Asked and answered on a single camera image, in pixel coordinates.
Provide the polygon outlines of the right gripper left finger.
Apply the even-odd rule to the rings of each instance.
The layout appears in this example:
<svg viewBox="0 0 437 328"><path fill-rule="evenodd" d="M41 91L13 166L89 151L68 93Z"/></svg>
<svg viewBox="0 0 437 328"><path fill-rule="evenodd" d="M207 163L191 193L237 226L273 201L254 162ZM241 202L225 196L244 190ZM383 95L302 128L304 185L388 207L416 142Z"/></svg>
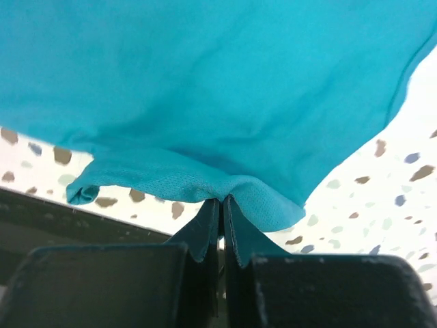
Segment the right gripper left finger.
<svg viewBox="0 0 437 328"><path fill-rule="evenodd" d="M218 314L220 204L162 244L43 247L13 274L2 327L208 327Z"/></svg>

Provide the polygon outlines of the teal t shirt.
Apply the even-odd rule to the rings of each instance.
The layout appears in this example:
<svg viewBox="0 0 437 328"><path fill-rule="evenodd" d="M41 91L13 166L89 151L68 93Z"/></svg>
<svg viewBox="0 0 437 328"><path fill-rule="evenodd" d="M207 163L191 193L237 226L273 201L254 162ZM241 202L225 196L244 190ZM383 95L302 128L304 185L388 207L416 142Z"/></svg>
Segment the teal t shirt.
<svg viewBox="0 0 437 328"><path fill-rule="evenodd" d="M2 1L1 125L118 185L274 232L397 115L435 1Z"/></svg>

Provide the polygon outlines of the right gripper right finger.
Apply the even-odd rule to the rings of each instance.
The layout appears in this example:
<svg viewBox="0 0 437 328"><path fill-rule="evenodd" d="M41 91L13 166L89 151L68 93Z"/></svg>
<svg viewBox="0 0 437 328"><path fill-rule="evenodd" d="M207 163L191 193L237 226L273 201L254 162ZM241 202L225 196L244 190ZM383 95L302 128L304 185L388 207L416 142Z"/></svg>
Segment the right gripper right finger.
<svg viewBox="0 0 437 328"><path fill-rule="evenodd" d="M230 327L435 327L436 309L403 259L291 254L223 202Z"/></svg>

